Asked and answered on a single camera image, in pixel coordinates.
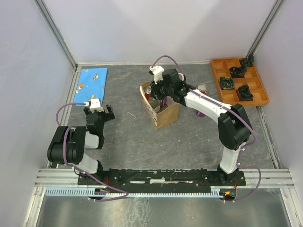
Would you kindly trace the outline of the silver soda can front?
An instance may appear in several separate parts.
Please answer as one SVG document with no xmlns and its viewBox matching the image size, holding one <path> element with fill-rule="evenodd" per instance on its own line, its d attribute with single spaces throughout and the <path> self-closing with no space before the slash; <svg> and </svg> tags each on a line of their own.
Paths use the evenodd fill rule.
<svg viewBox="0 0 303 227">
<path fill-rule="evenodd" d="M 206 84 L 203 84 L 203 83 L 201 83 L 201 84 L 199 84 L 199 85 L 197 85 L 197 87 L 196 87 L 201 93 L 203 93 L 203 94 L 207 94 L 207 86 L 206 86 Z"/>
</svg>

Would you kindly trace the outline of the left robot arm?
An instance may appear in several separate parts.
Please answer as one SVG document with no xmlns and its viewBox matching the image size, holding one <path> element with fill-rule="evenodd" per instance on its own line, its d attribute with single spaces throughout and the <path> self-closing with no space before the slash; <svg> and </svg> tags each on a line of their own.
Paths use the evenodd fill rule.
<svg viewBox="0 0 303 227">
<path fill-rule="evenodd" d="M 101 184 L 105 179 L 100 161 L 85 154 L 86 149 L 102 149 L 104 145 L 104 125 L 115 119 L 111 105 L 84 107 L 86 126 L 76 126 L 67 131 L 67 126 L 58 126 L 47 151 L 47 158 L 56 164 L 74 166 L 81 172 L 88 173 L 94 184 Z"/>
</svg>

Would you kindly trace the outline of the red soda can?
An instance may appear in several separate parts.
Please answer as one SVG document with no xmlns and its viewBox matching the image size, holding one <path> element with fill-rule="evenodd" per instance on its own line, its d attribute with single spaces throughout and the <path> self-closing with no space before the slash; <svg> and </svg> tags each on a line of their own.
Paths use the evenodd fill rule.
<svg viewBox="0 0 303 227">
<path fill-rule="evenodd" d="M 144 96 L 145 96 L 145 98 L 146 98 L 147 100 L 149 100 L 149 97 L 150 97 L 150 95 L 151 95 L 151 92 L 152 92 L 151 86 L 146 86 L 146 87 L 144 88 Z"/>
</svg>

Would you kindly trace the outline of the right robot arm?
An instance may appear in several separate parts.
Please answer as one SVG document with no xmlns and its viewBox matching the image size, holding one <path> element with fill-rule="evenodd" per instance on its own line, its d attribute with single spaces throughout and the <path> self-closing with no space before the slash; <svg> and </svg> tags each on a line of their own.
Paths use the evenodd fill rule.
<svg viewBox="0 0 303 227">
<path fill-rule="evenodd" d="M 218 125 L 219 140 L 223 145 L 223 156 L 217 168 L 217 179 L 223 185 L 234 180 L 238 171 L 239 155 L 249 145 L 250 136 L 255 136 L 244 107 L 229 105 L 203 94 L 186 83 L 183 74 L 176 69 L 165 70 L 161 66 L 151 66 L 151 96 L 157 100 L 166 97 L 176 103 L 200 111 Z"/>
</svg>

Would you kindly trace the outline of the brown paper bag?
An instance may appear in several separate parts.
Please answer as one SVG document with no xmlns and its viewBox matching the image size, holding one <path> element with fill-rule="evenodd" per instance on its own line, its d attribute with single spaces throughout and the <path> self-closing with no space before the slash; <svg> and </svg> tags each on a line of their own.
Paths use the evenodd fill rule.
<svg viewBox="0 0 303 227">
<path fill-rule="evenodd" d="M 183 74 L 179 73 L 179 78 L 183 81 Z M 144 88 L 151 86 L 151 82 L 145 82 L 139 86 L 142 104 L 147 111 L 154 127 L 156 129 L 162 128 L 168 124 L 175 122 L 178 119 L 179 101 L 174 101 L 171 97 L 167 96 L 167 103 L 164 107 L 160 107 L 160 111 L 155 112 L 150 106 L 148 100 L 144 96 Z"/>
</svg>

